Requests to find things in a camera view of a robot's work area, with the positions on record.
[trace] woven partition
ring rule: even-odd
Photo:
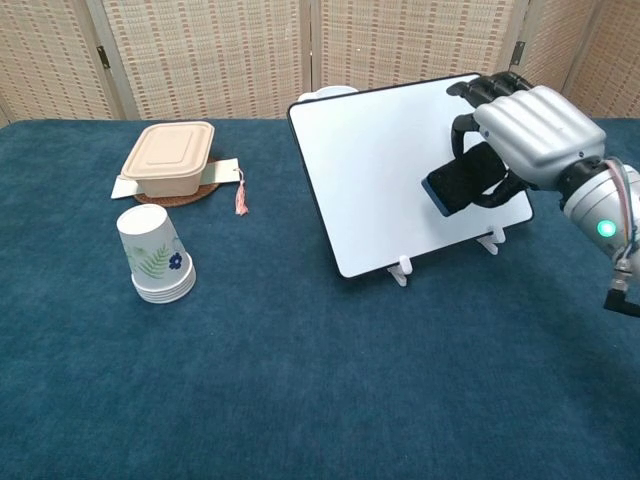
[[[304,91],[299,0],[104,0],[142,118],[283,117]]]
[[[0,128],[9,125],[9,114],[7,113],[8,110],[9,109],[7,108],[7,103],[0,94]]]
[[[321,84],[369,89],[494,73],[515,0],[318,1]]]
[[[640,1],[610,0],[568,93],[595,117],[640,117]]]
[[[527,22],[535,31],[527,40],[523,62],[514,68],[534,85],[561,91],[589,22],[592,0],[537,0]]]
[[[0,95],[17,120],[114,117],[71,0],[0,2]]]

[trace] white plastic stand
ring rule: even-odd
[[[411,260],[406,255],[400,256],[398,259],[398,264],[393,267],[387,268],[387,271],[393,275],[393,278],[396,279],[398,285],[401,287],[407,286],[407,275],[410,275],[413,272],[413,266],[411,265]]]
[[[491,232],[489,235],[478,238],[478,243],[482,245],[491,255],[498,254],[498,244],[504,243],[506,237],[502,227],[489,227],[487,231]]]

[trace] blue flower print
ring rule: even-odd
[[[178,270],[181,266],[182,266],[182,255],[176,252],[169,259],[169,268],[172,270]]]

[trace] robot finger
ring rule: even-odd
[[[477,132],[480,126],[473,118],[473,114],[458,115],[451,126],[451,149],[455,158],[461,158],[464,154],[464,134]]]
[[[507,95],[511,95],[518,90],[530,90],[533,88],[533,85],[514,72],[499,72],[491,75],[490,79],[494,83],[496,90],[511,92],[506,93]]]
[[[484,80],[486,78],[487,77],[479,77],[471,82],[458,82],[447,88],[447,93],[452,96],[464,98],[472,107],[493,102],[496,95],[490,83]]]

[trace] container lid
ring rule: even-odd
[[[181,178],[207,165],[215,129],[207,122],[152,125],[133,146],[122,174],[134,180]]]

